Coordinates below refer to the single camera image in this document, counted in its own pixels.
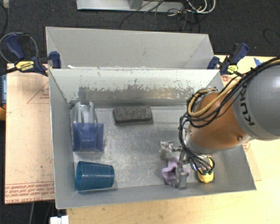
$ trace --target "cardboard sheet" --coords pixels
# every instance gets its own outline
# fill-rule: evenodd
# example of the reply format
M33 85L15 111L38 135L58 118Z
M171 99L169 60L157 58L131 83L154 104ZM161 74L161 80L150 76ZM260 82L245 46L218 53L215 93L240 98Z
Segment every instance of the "cardboard sheet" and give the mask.
M7 76L5 204L55 199L49 79Z

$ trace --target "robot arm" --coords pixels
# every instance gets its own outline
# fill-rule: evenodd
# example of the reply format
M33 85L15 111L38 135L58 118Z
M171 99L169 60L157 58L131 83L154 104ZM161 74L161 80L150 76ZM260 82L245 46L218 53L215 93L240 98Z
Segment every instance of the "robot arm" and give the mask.
M190 164L201 180L213 175L212 154L249 139L280 138L280 59L233 78L221 91L197 91L187 107L179 127L181 154L174 184L179 189L186 187L184 164Z
M252 69L221 92L191 101L189 136L196 153L231 148L247 136L280 139L280 59Z

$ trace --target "blue plastic cup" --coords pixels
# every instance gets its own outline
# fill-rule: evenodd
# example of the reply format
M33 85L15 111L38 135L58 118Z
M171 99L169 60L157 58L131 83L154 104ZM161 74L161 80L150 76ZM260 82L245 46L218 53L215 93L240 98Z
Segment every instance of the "blue plastic cup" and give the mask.
M106 189L114 184L114 168L111 165L80 161L76 169L78 191Z

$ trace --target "gray floor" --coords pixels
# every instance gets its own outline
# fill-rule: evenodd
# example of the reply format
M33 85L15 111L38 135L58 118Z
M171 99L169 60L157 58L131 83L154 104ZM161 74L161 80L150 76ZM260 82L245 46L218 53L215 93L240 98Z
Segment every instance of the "gray floor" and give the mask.
M43 57L46 56L46 26L119 29L120 23L129 14L77 11L76 0L9 0L5 33L29 33L36 40ZM244 42L250 48L250 56L280 55L280 0L217 0L211 14L189 16L188 19L190 22L186 23L182 32L209 34L215 54L228 54L234 42ZM4 23L5 12L0 7L0 34ZM181 32L183 24L184 20L178 17L135 13L124 21L122 29ZM5 61L0 56L0 69L4 67ZM31 204L3 204L4 145L5 123L0 122L0 224L27 224ZM33 223L43 223L42 218L49 208L50 203L38 203Z

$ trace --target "yellow clamp label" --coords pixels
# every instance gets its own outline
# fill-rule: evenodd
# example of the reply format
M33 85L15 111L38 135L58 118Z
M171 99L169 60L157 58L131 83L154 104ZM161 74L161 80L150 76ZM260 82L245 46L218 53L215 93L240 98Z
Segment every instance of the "yellow clamp label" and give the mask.
M237 65L230 65L228 66L227 70L229 73L233 74L235 71L238 71L238 67Z
M21 61L18 62L15 66L20 71L26 71L33 68L33 61Z

